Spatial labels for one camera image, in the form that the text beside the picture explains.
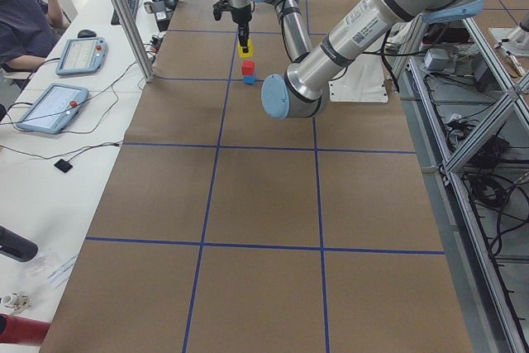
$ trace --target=white desk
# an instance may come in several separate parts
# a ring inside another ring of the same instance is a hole
[[[154,17],[146,14],[141,4],[136,24],[142,40],[148,43],[158,30]],[[45,64],[17,101],[33,103],[53,82],[85,87],[91,93],[96,93],[117,79],[135,59],[122,27],[110,25],[112,12],[110,0],[89,0],[48,57],[59,57],[66,40],[76,37],[81,29],[91,29],[104,37],[108,44],[107,58],[96,74],[60,78],[55,75],[56,62]],[[90,131],[117,95],[119,102],[93,133],[48,136],[19,132],[12,126],[0,126],[0,142],[13,149],[51,156],[86,145],[120,141],[141,96],[138,84],[142,87],[144,81],[139,67],[134,65],[114,85],[116,94],[109,89],[89,101],[67,127],[69,131]],[[17,121],[25,110],[12,109],[9,114]],[[52,320],[66,283],[53,289],[46,277],[79,253],[118,152],[119,148],[114,146],[89,150],[74,159],[74,167],[64,174],[53,166],[57,159],[37,160],[0,149],[3,181],[0,188],[0,224],[39,246],[37,257],[27,263],[19,263],[0,255],[0,294],[27,293],[32,301],[31,307],[21,314],[22,317],[47,322]],[[48,260],[47,268],[28,274],[36,269],[41,255],[45,255]],[[0,312],[9,313],[10,310],[0,307]],[[0,346],[2,353],[38,351],[36,347]]]

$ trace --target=stacked blocks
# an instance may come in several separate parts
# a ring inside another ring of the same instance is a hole
[[[242,61],[242,79],[246,84],[255,84],[255,62],[252,60]]]

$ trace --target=dark shirt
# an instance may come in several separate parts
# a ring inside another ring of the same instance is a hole
[[[48,5],[41,0],[0,1],[0,64],[21,55],[47,57],[59,40],[46,18]]]

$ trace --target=yellow block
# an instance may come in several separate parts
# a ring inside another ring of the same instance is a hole
[[[254,56],[254,45],[251,42],[251,39],[248,39],[248,52],[243,53],[242,47],[239,43],[237,43],[237,50],[239,51],[239,57],[241,58],[251,58]]]

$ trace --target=computer mouse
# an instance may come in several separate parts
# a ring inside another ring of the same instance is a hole
[[[79,39],[83,39],[84,37],[96,37],[98,34],[94,31],[90,31],[89,29],[82,29],[77,34],[77,37]]]

